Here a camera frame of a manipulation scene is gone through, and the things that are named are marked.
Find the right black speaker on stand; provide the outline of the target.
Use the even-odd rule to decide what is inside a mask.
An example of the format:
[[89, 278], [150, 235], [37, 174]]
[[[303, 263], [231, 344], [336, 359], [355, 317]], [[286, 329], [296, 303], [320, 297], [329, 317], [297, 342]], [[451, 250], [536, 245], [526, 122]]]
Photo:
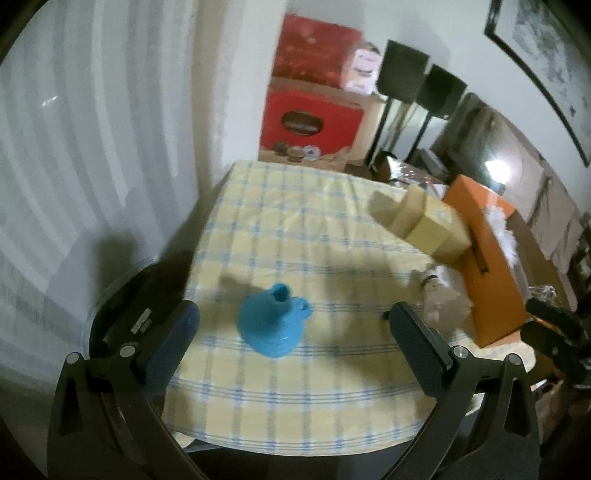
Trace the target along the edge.
[[447, 120], [456, 110], [467, 89], [467, 83], [448, 70], [434, 64], [429, 71], [416, 103], [427, 115], [406, 158], [411, 160], [425, 135], [431, 120]]

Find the white feather shuttlecock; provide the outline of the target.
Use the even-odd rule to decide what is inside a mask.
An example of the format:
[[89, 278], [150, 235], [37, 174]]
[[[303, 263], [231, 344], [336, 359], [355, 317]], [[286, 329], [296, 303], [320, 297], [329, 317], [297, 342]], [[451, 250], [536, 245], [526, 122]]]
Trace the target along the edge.
[[420, 280], [423, 321], [444, 331], [461, 328], [472, 311], [462, 275], [446, 265], [427, 270]]

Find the white feather duster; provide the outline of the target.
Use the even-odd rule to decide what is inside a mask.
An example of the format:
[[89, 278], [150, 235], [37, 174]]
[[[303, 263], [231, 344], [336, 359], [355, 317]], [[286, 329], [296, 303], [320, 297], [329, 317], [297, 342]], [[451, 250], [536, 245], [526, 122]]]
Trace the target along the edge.
[[514, 232], [508, 228], [504, 210], [499, 206], [490, 205], [484, 209], [484, 216], [509, 267], [514, 268], [519, 262], [518, 243]]

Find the black speaker on stand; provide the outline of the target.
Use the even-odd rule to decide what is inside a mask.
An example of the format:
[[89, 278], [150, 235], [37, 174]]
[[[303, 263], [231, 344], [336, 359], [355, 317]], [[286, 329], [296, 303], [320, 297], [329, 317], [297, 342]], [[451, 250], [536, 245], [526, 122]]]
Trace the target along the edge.
[[448, 70], [434, 64], [429, 71], [416, 103], [427, 115], [406, 158], [411, 160], [425, 135], [431, 120], [447, 120], [456, 110], [467, 89], [467, 83]]
[[374, 174], [378, 172], [377, 155], [381, 135], [395, 100], [412, 104], [418, 97], [426, 78], [430, 56], [403, 43], [389, 40], [377, 80], [377, 91], [386, 98], [386, 104], [367, 152], [365, 164]]

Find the pink white paper package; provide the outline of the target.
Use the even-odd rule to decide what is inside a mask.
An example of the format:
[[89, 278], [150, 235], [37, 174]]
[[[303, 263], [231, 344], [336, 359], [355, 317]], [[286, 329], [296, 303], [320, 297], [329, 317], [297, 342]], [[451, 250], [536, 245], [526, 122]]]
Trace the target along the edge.
[[349, 93], [371, 95], [376, 87], [383, 56], [370, 42], [355, 46], [342, 67], [341, 88]]

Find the sponge block with yellow label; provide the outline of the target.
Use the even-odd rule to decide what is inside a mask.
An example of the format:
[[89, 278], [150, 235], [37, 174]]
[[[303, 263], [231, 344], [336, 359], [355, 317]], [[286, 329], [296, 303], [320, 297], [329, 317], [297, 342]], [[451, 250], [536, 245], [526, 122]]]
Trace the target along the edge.
[[369, 212], [390, 233], [439, 263], [452, 265], [472, 247], [459, 212], [418, 185], [408, 187], [399, 200], [376, 191]]

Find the white sheer curtain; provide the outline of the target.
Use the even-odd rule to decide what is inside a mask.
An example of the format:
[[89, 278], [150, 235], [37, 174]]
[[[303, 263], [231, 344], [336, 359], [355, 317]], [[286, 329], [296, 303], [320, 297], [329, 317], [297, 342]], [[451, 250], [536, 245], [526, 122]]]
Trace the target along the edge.
[[186, 246], [197, 1], [50, 1], [1, 66], [1, 380], [45, 390], [94, 312]]

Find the red Ferrero gift bag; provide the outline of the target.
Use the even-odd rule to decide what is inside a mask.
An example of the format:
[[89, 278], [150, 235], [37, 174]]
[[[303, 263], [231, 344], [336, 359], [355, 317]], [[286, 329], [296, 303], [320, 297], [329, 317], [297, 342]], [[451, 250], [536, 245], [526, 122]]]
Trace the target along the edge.
[[353, 147], [363, 108], [335, 97], [296, 88], [270, 87], [260, 147], [315, 147], [321, 155]]

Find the brown sofa with cushions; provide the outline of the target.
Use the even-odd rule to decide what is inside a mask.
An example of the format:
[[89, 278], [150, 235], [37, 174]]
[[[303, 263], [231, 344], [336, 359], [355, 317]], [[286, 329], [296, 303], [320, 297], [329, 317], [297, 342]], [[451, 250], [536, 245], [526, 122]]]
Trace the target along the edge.
[[451, 177], [462, 174], [489, 188], [485, 162], [507, 161], [513, 176], [502, 197], [519, 211], [545, 258], [560, 273], [568, 272], [583, 233], [582, 214], [550, 164], [512, 122], [469, 93], [431, 150]]

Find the blue silicone funnel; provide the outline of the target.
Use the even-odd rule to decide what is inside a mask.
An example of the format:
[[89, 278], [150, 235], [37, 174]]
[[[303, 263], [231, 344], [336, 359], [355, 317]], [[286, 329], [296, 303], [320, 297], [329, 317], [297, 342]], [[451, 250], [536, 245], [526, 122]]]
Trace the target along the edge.
[[287, 284], [243, 300], [238, 313], [238, 332], [242, 340], [263, 356], [280, 358], [294, 351], [304, 336], [304, 323], [311, 317], [307, 299], [291, 295]]

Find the orange cardboard box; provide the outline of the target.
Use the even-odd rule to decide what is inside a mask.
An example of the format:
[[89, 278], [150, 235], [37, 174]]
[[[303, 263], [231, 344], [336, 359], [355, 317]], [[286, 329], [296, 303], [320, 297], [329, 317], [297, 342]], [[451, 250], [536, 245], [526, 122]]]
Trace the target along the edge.
[[454, 180], [444, 201], [457, 210], [472, 237], [472, 246], [460, 257], [457, 268], [473, 303], [475, 343], [487, 347], [520, 329], [527, 319], [512, 268], [485, 218], [488, 207], [500, 208], [507, 217], [516, 209], [464, 175]]

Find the yellow checkered tablecloth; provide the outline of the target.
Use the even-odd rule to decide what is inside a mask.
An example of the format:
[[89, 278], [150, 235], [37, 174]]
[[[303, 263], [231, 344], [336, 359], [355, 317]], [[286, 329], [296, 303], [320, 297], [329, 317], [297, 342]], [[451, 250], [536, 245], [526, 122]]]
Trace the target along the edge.
[[[421, 304], [430, 258], [386, 228], [400, 188], [310, 167], [238, 161], [193, 257], [200, 325], [165, 395], [176, 441], [283, 456], [368, 453], [412, 439], [433, 409], [383, 314]], [[238, 333], [245, 297], [276, 283], [311, 304], [271, 359]]]

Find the black lamp device with light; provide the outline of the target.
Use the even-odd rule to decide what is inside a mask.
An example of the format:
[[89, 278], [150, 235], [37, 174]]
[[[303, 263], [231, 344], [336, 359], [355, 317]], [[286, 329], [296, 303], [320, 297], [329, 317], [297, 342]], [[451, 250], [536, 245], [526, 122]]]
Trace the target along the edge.
[[511, 165], [500, 158], [487, 160], [485, 167], [490, 178], [490, 188], [502, 195], [513, 176]]

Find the left black speaker on stand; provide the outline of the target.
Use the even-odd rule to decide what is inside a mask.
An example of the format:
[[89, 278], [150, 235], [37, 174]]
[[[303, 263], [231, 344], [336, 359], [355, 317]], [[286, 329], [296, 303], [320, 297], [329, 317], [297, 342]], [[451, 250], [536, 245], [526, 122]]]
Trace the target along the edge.
[[403, 43], [389, 40], [377, 80], [377, 91], [386, 98], [386, 104], [367, 152], [365, 164], [374, 174], [378, 172], [377, 155], [381, 135], [395, 100], [412, 104], [418, 97], [426, 78], [430, 56]]

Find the framed ink painting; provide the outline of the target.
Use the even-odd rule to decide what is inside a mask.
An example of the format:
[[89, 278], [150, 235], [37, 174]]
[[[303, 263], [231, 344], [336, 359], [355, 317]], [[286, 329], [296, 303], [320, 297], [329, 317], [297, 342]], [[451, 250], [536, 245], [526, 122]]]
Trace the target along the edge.
[[485, 35], [533, 81], [590, 165], [590, 55], [542, 1], [495, 0]]

